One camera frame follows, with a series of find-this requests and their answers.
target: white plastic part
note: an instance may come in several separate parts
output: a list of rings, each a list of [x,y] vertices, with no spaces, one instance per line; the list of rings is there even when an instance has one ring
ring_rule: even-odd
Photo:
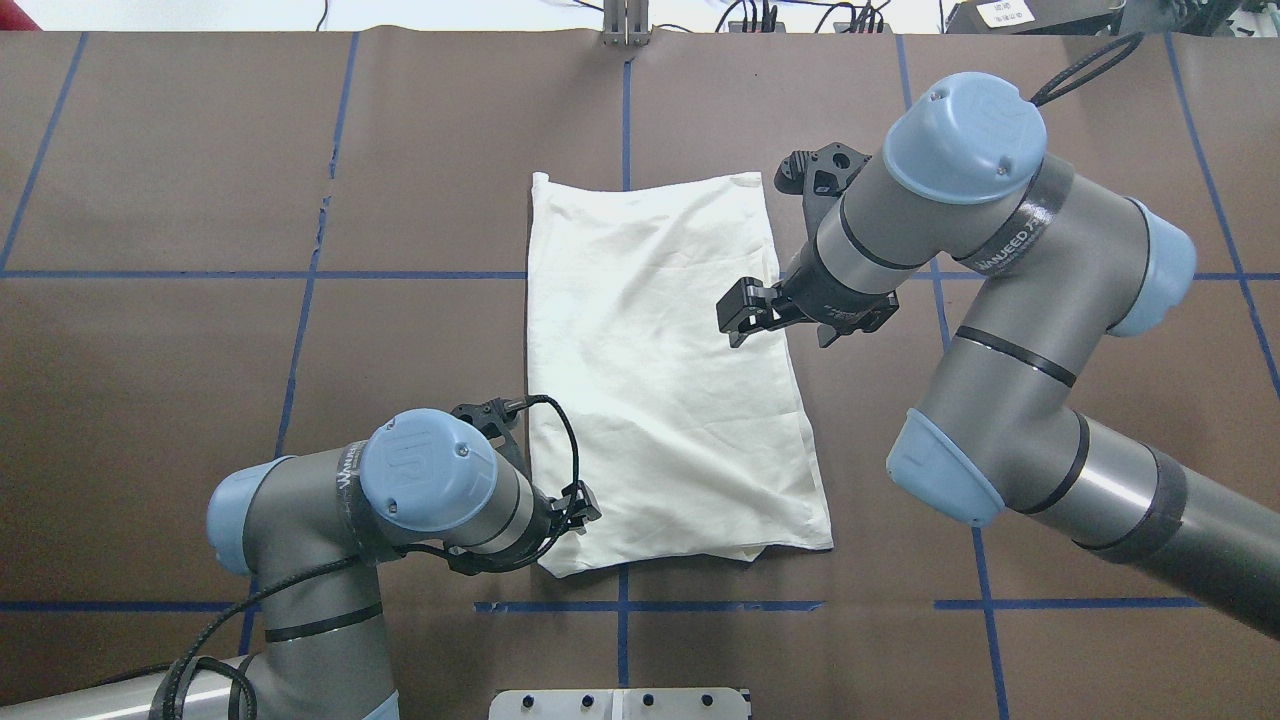
[[[489,720],[750,720],[750,698],[732,688],[506,691],[493,698]]]

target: red object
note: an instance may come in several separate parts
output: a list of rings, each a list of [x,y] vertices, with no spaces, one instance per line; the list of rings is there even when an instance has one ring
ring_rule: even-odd
[[[14,0],[0,0],[0,29],[40,29]]]

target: white label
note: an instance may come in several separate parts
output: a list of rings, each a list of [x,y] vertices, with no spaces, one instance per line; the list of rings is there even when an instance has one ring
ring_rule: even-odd
[[[1024,0],[1000,0],[978,5],[978,14],[987,27],[1009,27],[1036,22],[1036,15]]]

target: white towel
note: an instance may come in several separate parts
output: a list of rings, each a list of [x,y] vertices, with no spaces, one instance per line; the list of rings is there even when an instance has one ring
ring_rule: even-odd
[[[529,389],[563,405],[604,516],[543,557],[556,577],[765,546],[831,547],[813,428],[786,334],[731,350],[716,301],[778,259],[759,173],[634,192],[534,174]],[[570,450],[545,406],[530,420],[532,480],[553,497]]]

